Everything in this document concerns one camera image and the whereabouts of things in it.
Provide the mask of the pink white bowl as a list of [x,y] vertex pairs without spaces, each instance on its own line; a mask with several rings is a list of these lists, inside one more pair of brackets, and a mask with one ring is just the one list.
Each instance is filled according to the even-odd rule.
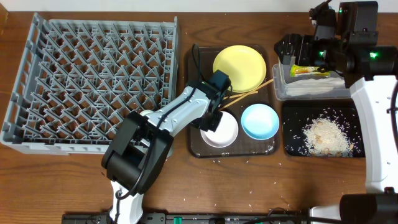
[[203,140],[212,147],[226,147],[231,145],[239,133],[238,122],[228,112],[222,111],[221,121],[216,131],[200,131]]

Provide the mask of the yellow green snack wrapper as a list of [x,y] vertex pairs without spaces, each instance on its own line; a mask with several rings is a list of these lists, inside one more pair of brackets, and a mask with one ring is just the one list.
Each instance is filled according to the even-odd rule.
[[330,77],[330,71],[320,71],[319,67],[310,67],[310,66],[300,66],[300,65],[293,65],[290,69],[290,76],[291,77],[300,77],[305,75],[315,75],[315,76],[323,76],[323,77]]

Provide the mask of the white napkin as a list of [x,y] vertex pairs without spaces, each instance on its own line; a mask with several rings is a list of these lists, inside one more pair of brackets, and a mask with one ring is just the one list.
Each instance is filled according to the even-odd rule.
[[335,88],[345,88],[345,81],[336,77],[317,80],[311,78],[287,84],[286,94],[289,96],[319,95]]

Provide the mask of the light blue bowl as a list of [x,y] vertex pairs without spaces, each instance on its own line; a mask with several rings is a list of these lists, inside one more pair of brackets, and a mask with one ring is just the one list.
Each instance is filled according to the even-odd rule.
[[243,131],[252,139],[267,140],[273,138],[279,130],[279,116],[265,104],[248,106],[241,115]]

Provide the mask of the white paper cup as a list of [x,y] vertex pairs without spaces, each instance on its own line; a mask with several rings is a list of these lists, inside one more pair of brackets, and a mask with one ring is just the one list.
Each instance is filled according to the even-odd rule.
[[143,110],[143,111],[140,112],[140,115],[141,116],[146,116],[147,114],[151,114],[151,113],[153,113],[152,110]]

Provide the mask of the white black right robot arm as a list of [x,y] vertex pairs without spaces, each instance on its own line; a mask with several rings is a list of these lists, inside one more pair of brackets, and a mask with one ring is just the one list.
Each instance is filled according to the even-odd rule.
[[279,57],[280,100],[350,97],[366,158],[366,193],[313,207],[307,223],[397,222],[397,47],[379,45],[376,1],[323,1],[309,10],[313,35],[288,34]]

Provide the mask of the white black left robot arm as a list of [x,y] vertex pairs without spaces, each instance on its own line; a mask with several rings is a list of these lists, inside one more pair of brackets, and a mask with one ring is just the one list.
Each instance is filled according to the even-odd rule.
[[229,76],[217,70],[208,81],[189,82],[165,107],[124,118],[101,161],[114,195],[108,223],[141,219],[143,196],[158,178],[174,137],[189,124],[215,131],[222,117],[218,107],[230,86]]

